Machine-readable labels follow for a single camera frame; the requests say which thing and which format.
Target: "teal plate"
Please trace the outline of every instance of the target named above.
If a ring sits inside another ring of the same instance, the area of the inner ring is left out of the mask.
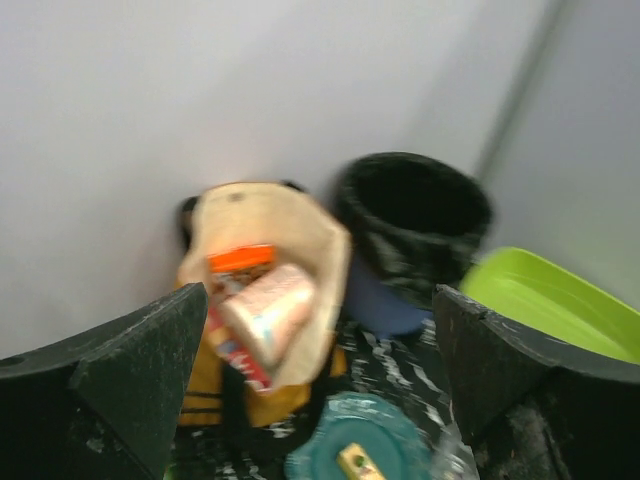
[[[389,480],[430,480],[431,454],[417,427],[377,395],[341,393],[329,397],[313,437],[285,464],[291,480],[347,479],[336,459],[358,443]]]

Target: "clear plastic object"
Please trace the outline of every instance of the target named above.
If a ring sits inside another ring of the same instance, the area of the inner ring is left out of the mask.
[[[433,480],[479,480],[471,448],[462,443],[455,423],[442,430],[431,461]]]

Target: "green tray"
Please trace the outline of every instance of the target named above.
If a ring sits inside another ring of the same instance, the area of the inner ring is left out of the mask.
[[[493,252],[467,273],[460,290],[547,335],[640,364],[640,313],[531,252]]]

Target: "yellow bag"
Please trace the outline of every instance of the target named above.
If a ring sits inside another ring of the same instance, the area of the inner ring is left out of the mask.
[[[178,270],[177,286],[204,282],[208,288],[208,254],[255,244],[275,245],[278,256],[299,263],[316,280],[312,318],[292,341],[274,375],[275,389],[258,393],[245,386],[251,425],[281,421],[309,401],[310,383],[331,348],[331,376],[346,371],[344,352],[333,345],[351,250],[349,234],[309,195],[277,183],[233,183],[205,192],[193,212],[192,227],[191,248]],[[221,422],[224,364],[201,340],[180,425]]]

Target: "wall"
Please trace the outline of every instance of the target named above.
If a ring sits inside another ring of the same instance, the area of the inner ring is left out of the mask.
[[[518,245],[640,308],[640,4],[566,2],[486,172]]]
[[[207,186],[326,198],[393,149],[473,171],[546,3],[0,2],[0,358],[167,291]]]

